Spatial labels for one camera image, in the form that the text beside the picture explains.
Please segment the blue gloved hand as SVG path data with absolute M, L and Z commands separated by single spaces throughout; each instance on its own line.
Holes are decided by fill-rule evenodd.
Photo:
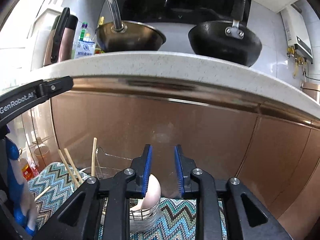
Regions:
M 16 144 L 8 137 L 4 137 L 4 141 L 8 161 L 9 198 L 13 202 L 13 215 L 17 224 L 33 237 L 37 232 L 37 208 L 34 195 L 29 191 L 28 182 L 23 176 Z

